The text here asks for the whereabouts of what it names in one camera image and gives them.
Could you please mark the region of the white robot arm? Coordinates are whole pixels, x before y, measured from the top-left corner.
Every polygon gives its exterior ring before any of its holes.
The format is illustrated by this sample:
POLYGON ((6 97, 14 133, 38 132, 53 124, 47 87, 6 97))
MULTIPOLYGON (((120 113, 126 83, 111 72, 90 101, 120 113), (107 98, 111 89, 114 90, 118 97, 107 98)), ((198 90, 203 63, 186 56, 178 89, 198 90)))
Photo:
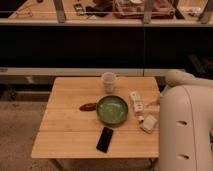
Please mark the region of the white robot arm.
POLYGON ((213 171, 213 80, 180 70, 160 95, 159 171, 213 171))

